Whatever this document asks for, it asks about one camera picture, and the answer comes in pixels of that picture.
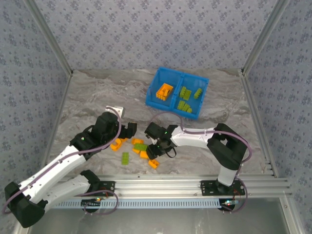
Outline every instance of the orange lego brick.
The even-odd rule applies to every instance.
[[[120,140],[119,138],[117,138],[117,139],[115,140],[115,142],[114,142],[113,144],[111,144],[111,149],[112,149],[113,151],[117,151],[117,150],[120,149],[121,145],[122,145],[121,140]]]
[[[135,148],[132,149],[133,152],[140,154],[140,150],[136,150]]]
[[[145,158],[145,159],[149,159],[149,158],[148,158],[148,155],[147,155],[147,153],[146,153],[146,151],[141,151],[140,157],[141,157],[141,158]]]
[[[144,144],[144,140],[137,139],[137,138],[132,138],[131,143],[132,143],[133,145],[135,145],[135,144]]]
[[[167,97],[170,96],[172,90],[173,90],[173,86],[164,83],[161,88],[157,91],[156,93],[156,97],[165,101],[167,99]]]
[[[156,168],[159,166],[159,162],[156,161],[155,159],[149,160],[149,161],[148,161],[148,164],[149,164],[151,167],[153,167],[154,169],[156,169]]]

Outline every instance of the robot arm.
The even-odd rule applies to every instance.
[[[177,146],[208,148],[221,164],[217,181],[230,187],[243,160],[247,146],[235,137],[208,133],[209,131],[223,131],[239,136],[223,123],[210,129],[184,128],[182,130],[178,125],[169,125],[165,129],[152,122],[145,130],[146,137],[152,140],[152,144],[147,148],[147,155],[150,159],[154,159],[157,156],[168,154],[171,150],[176,152],[175,147]]]
[[[116,137],[119,122],[115,113],[121,117],[123,108],[107,108],[106,112],[97,118],[95,125],[91,125],[83,132],[77,134],[63,152],[39,172],[22,181],[20,184],[11,182],[5,187],[6,200],[10,199],[16,193],[20,193],[8,203],[8,208],[21,223],[22,227],[32,226],[51,207],[67,198],[85,192],[99,190],[99,178],[89,170],[83,171],[80,175],[66,183],[53,186],[71,170],[83,164],[92,155],[100,152],[102,148],[80,155],[74,154],[62,160],[64,156],[78,151],[98,148]],[[122,125],[118,137],[122,139],[131,138],[135,135],[136,131],[136,123],[128,123],[127,128]]]

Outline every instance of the green block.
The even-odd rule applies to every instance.
[[[180,98],[183,98],[183,96],[184,96],[184,94],[185,94],[185,91],[186,91],[186,87],[183,86],[182,89],[181,89],[181,91],[180,91],[180,94],[179,94],[179,97],[180,97]]]
[[[196,91],[195,94],[194,94],[194,99],[199,98],[199,96],[201,95],[201,92],[202,92],[202,89],[201,89],[201,88],[197,89],[197,91]]]
[[[121,164],[122,165],[128,165],[129,164],[129,153],[128,152],[122,153]]]
[[[146,151],[147,146],[148,145],[145,145],[145,144],[135,144],[135,150]]]
[[[189,104],[185,104],[182,111],[187,111],[190,108]]]
[[[190,99],[191,93],[192,93],[192,91],[187,89],[187,90],[185,91],[185,94],[184,94],[184,96],[183,96],[183,99],[188,101],[188,100]]]
[[[180,102],[179,102],[179,105],[177,106],[177,109],[178,109],[178,110],[182,110],[183,107],[184,107],[184,104],[185,104],[185,101],[180,101]]]

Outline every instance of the lego brick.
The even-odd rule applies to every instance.
[[[185,94],[185,91],[186,91],[186,87],[183,86],[183,87],[181,88],[181,91],[180,91],[180,94],[179,94],[179,97],[180,97],[180,98],[183,98],[183,96],[184,96],[184,94]]]
[[[136,150],[135,148],[133,148],[132,151],[135,152],[136,154],[140,154],[140,150]]]
[[[128,165],[129,164],[129,153],[123,152],[121,156],[121,164],[122,165]]]
[[[133,145],[135,145],[135,144],[143,144],[143,143],[144,143],[144,140],[137,139],[137,138],[132,138],[131,143],[132,143]]]
[[[147,155],[147,153],[146,153],[146,151],[141,151],[140,157],[141,157],[141,158],[144,158],[144,159],[149,159],[149,158],[148,158],[148,155]]]
[[[119,138],[117,138],[117,139],[115,140],[115,142],[114,142],[113,144],[111,144],[110,146],[111,146],[111,149],[112,149],[113,151],[117,151],[117,150],[120,149],[121,145],[122,145],[121,140],[120,140]]]
[[[185,104],[184,107],[182,108],[182,111],[187,111],[190,108],[189,104]]]
[[[197,91],[194,94],[194,99],[198,99],[201,93],[202,93],[202,89],[201,88],[197,89]]]
[[[183,96],[183,99],[188,101],[188,100],[190,99],[191,93],[192,93],[192,91],[187,89],[187,90],[185,91],[185,94],[184,94],[184,96]]]
[[[156,92],[156,98],[165,101],[167,97],[170,96],[173,89],[173,86],[163,83],[161,88]]]
[[[148,161],[148,164],[149,164],[151,167],[153,167],[154,169],[156,169],[156,168],[159,166],[159,162],[156,161],[155,159],[149,160],[149,161]]]
[[[145,144],[135,144],[134,149],[140,150],[140,151],[146,151],[148,145]]]
[[[178,110],[182,110],[183,107],[184,107],[184,104],[185,104],[185,101],[180,101],[179,104],[178,104],[178,106],[177,106],[177,109],[178,109]]]

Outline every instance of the marble surface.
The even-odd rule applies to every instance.
[[[260,174],[265,171],[265,159],[261,153],[251,113],[236,70],[197,69],[182,70],[210,79],[198,120],[184,119],[185,127],[210,128],[218,123],[228,124],[244,137],[253,149],[253,157],[242,167],[242,173]],[[83,129],[95,123],[106,105],[126,108],[123,123],[138,123],[137,138],[145,137],[144,130],[153,115],[160,110],[145,105],[145,94],[156,70],[87,70],[74,71],[56,138],[48,161],[54,159]],[[164,114],[154,120],[167,127],[178,124],[179,119]],[[207,149],[178,147],[174,159],[161,156],[157,170],[146,159],[132,152],[130,140],[121,149],[110,148],[92,156],[73,172],[90,169],[97,175],[115,174],[200,174],[216,175],[220,165]],[[129,152],[129,165],[121,165],[122,152]]]

